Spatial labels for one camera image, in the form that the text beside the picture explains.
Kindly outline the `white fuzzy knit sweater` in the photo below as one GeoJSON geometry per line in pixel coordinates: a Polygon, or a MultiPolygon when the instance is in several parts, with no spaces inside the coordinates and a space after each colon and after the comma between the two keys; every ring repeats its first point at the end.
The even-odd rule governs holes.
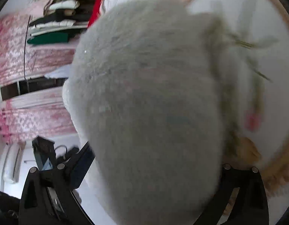
{"type": "Polygon", "coordinates": [[[116,224],[193,224],[217,188],[223,123],[203,32],[179,0],[133,0],[81,38],[63,98],[116,224]]]}

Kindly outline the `white diamond-pattern floral mat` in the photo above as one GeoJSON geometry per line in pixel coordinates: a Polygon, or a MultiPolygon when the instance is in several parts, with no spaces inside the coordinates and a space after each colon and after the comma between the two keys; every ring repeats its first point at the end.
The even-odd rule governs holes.
{"type": "MultiPolygon", "coordinates": [[[[99,11],[139,0],[101,0],[99,11]]],[[[145,0],[153,4],[158,0],[145,0]]],[[[289,12],[281,0],[160,0],[158,25],[132,25],[140,60],[210,61],[226,157],[259,164],[270,211],[289,203],[289,12]]]]}

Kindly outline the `red floral blanket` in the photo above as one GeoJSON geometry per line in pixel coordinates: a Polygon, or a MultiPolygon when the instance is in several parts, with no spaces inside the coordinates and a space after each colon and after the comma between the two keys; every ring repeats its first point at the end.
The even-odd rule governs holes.
{"type": "Polygon", "coordinates": [[[87,26],[88,28],[91,27],[92,24],[98,19],[99,15],[100,15],[101,2],[102,2],[102,0],[95,0],[95,2],[94,2],[92,14],[91,14],[91,17],[89,19],[88,26],[87,26]]]}

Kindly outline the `clothes rack with hanging clothes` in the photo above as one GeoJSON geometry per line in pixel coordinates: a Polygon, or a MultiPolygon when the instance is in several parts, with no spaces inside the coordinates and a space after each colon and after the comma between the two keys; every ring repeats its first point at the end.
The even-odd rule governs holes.
{"type": "Polygon", "coordinates": [[[29,45],[65,44],[78,37],[91,18],[95,0],[29,0],[29,45]]]}

